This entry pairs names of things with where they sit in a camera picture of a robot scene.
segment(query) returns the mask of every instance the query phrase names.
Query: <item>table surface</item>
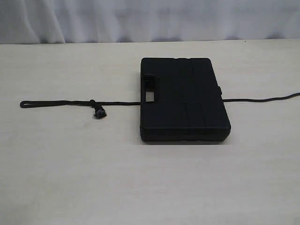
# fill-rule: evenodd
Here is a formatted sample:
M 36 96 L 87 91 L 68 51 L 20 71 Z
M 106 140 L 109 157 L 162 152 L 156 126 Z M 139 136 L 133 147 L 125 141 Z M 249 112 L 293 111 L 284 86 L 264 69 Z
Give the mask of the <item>table surface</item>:
M 223 98 L 300 90 L 300 40 L 0 45 L 1 225 L 300 224 L 300 98 L 226 103 L 218 145 L 144 144 L 143 57 L 212 60 Z

